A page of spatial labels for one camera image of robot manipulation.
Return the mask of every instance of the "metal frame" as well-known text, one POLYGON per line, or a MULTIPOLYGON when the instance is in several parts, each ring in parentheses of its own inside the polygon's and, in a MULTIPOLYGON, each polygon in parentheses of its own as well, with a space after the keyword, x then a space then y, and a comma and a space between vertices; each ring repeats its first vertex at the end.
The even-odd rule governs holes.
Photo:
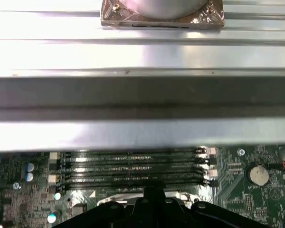
POLYGON ((226 0, 221 31, 38 2, 0 1, 1 152, 285 143, 285 0, 226 0))

